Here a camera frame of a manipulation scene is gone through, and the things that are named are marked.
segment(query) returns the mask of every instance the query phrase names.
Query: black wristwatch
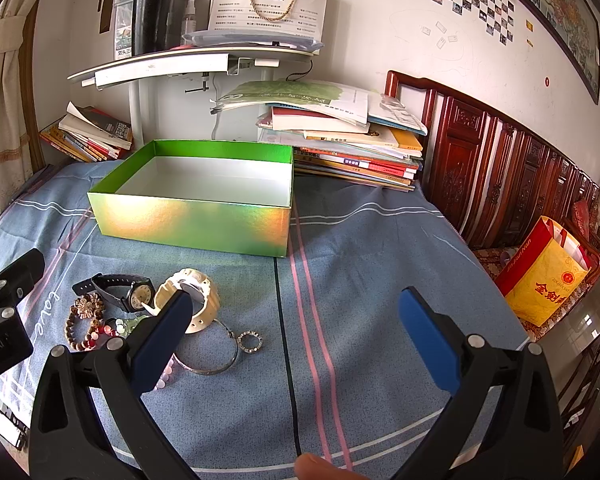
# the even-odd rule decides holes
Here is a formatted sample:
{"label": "black wristwatch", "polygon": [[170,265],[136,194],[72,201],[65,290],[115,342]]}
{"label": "black wristwatch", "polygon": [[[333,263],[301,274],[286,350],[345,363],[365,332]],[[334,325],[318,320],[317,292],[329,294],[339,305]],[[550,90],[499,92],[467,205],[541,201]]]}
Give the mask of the black wristwatch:
{"label": "black wristwatch", "polygon": [[[106,291],[110,286],[128,286],[129,290],[123,298],[117,298]],[[77,296],[95,291],[106,303],[131,313],[142,310],[143,303],[151,304],[155,296],[154,285],[149,278],[132,274],[102,274],[99,272],[88,280],[76,283],[72,289]]]}

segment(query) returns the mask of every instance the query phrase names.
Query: stack of books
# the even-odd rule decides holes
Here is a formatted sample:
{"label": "stack of books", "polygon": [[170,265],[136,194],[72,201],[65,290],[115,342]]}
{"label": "stack of books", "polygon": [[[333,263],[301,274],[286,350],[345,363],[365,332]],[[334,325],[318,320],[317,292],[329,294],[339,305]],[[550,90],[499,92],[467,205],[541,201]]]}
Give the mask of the stack of books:
{"label": "stack of books", "polygon": [[296,173],[368,186],[414,189],[426,127],[395,98],[324,82],[244,83],[213,112],[267,104],[258,140],[294,147]]}
{"label": "stack of books", "polygon": [[131,148],[130,124],[71,102],[66,110],[67,115],[40,132],[56,150],[80,162],[102,162],[122,158]]}

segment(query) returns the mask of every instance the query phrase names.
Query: yellow bag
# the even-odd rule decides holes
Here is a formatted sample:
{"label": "yellow bag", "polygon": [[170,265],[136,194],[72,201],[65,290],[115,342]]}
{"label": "yellow bag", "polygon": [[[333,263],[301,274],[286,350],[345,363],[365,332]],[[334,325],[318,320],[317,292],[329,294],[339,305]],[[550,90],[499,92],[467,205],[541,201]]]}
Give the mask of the yellow bag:
{"label": "yellow bag", "polygon": [[495,282],[513,312],[541,326],[589,272],[578,241],[541,216]]}

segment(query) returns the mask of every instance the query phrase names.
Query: rope handle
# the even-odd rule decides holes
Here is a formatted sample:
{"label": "rope handle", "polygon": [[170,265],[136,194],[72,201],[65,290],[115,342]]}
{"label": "rope handle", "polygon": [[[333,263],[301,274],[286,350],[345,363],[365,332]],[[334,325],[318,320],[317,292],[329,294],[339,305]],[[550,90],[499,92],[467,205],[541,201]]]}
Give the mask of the rope handle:
{"label": "rope handle", "polygon": [[253,10],[258,15],[258,17],[262,18],[263,20],[266,20],[268,22],[279,22],[280,20],[284,20],[285,17],[291,12],[291,9],[293,9],[295,3],[296,0],[291,0],[291,3],[289,3],[289,6],[286,8],[285,12],[276,18],[268,18],[267,16],[264,16],[264,14],[260,10],[256,9],[255,0],[251,0],[251,7],[253,7]]}

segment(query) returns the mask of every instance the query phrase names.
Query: cable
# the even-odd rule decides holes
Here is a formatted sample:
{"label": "cable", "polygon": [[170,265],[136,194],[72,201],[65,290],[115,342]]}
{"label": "cable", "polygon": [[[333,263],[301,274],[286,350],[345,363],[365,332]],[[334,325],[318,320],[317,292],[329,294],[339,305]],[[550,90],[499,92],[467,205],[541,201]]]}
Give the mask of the cable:
{"label": "cable", "polygon": [[[216,86],[216,75],[218,75],[218,72],[214,72],[214,76],[211,78],[211,86],[216,91],[216,103],[217,103],[218,99],[220,98],[220,91],[218,90],[218,87]],[[220,123],[220,114],[221,113],[222,112],[218,112],[216,114],[216,124],[214,125],[214,129],[211,130],[211,140],[216,140],[216,132],[218,131],[218,124]]]}
{"label": "cable", "polygon": [[[310,59],[309,63],[311,63],[311,66],[309,67],[309,70],[307,70],[306,72],[293,72],[292,74],[289,74],[288,76],[286,76],[285,81],[300,81],[304,76],[306,76],[309,72],[311,72],[312,68],[314,67],[314,60],[313,59]],[[298,75],[300,77],[296,77],[295,79],[289,79],[293,75]]]}

